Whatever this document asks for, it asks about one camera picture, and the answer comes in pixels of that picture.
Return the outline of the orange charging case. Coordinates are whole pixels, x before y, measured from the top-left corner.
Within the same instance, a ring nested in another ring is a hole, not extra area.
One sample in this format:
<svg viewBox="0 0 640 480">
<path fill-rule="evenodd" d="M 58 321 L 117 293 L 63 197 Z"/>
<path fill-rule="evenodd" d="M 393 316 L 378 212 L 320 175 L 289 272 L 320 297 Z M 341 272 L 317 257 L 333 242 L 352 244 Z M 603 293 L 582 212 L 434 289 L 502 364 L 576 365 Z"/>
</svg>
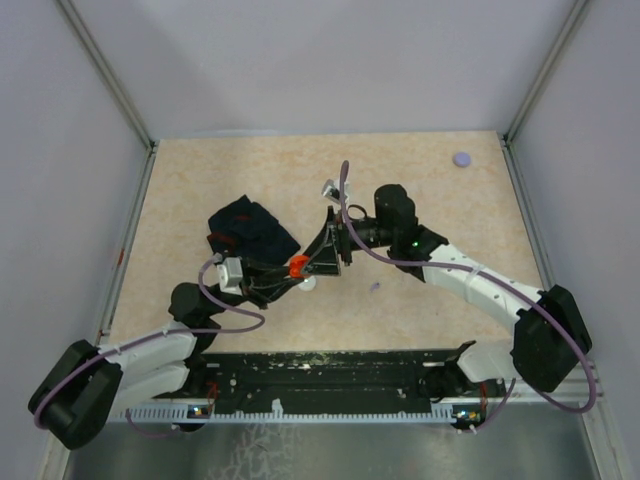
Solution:
<svg viewBox="0 0 640 480">
<path fill-rule="evenodd" d="M 306 270 L 310 261 L 307 255 L 296 255 L 289 261 L 289 276 L 296 279 L 306 279 L 311 274 Z"/>
</svg>

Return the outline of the white charging case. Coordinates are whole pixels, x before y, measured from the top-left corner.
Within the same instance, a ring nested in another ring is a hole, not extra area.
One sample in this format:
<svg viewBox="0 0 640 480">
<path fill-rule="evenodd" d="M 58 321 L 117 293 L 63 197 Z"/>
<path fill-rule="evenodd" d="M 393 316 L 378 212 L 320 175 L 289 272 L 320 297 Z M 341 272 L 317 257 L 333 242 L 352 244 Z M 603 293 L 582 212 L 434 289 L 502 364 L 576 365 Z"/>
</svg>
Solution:
<svg viewBox="0 0 640 480">
<path fill-rule="evenodd" d="M 299 285 L 298 288 L 304 292 L 310 292 L 315 289 L 317 285 L 317 280 L 315 276 L 305 278 Z"/>
</svg>

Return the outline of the purple charging case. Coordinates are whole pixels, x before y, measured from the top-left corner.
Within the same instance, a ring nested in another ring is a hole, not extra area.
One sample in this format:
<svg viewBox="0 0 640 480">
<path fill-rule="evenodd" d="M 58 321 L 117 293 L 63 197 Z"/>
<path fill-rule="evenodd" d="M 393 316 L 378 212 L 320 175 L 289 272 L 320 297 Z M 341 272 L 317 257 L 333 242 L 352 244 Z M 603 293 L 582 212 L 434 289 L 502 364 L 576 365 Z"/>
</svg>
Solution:
<svg viewBox="0 0 640 480">
<path fill-rule="evenodd" d="M 467 152 L 457 152 L 453 155 L 452 161 L 459 168 L 467 168 L 471 165 L 472 158 Z"/>
</svg>

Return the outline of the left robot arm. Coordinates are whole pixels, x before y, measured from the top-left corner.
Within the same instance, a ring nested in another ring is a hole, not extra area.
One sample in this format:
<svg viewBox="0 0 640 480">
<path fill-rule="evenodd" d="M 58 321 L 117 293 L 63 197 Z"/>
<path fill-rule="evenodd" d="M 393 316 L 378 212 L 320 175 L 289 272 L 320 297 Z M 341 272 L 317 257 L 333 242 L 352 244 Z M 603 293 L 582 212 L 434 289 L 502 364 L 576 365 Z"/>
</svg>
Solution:
<svg viewBox="0 0 640 480">
<path fill-rule="evenodd" d="M 71 344 L 28 403 L 35 425 L 67 449 L 92 441 L 110 416 L 181 391 L 194 397 L 208 384 L 197 360 L 220 334 L 261 328 L 270 303 L 309 278 L 309 257 L 273 266 L 242 257 L 212 258 L 194 283 L 178 285 L 163 327 L 116 345 Z"/>
</svg>

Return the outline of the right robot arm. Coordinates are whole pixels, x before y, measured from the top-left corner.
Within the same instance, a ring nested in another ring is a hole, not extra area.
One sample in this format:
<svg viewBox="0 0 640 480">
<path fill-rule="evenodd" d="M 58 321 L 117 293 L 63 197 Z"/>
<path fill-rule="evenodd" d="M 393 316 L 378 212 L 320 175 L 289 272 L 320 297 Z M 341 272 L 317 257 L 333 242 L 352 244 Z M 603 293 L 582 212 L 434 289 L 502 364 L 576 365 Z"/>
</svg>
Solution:
<svg viewBox="0 0 640 480">
<path fill-rule="evenodd" d="M 539 392 L 552 393 L 591 350 L 591 337 L 566 288 L 525 285 L 471 259 L 419 224 L 415 203 L 399 184 L 379 187 L 374 207 L 372 216 L 349 225 L 341 212 L 329 209 L 300 271 L 337 276 L 353 252 L 384 248 L 385 263 L 448 290 L 495 320 L 509 340 L 466 347 L 446 372 L 454 393 L 470 395 L 483 381 L 497 378 L 520 378 Z"/>
</svg>

